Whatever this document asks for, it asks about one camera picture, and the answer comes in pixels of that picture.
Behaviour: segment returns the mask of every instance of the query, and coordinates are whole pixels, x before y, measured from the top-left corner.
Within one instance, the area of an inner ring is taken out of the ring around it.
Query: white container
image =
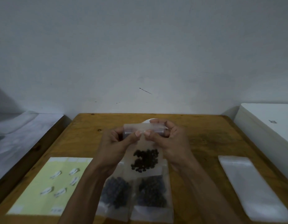
[[[234,122],[288,178],[288,104],[243,103]]]

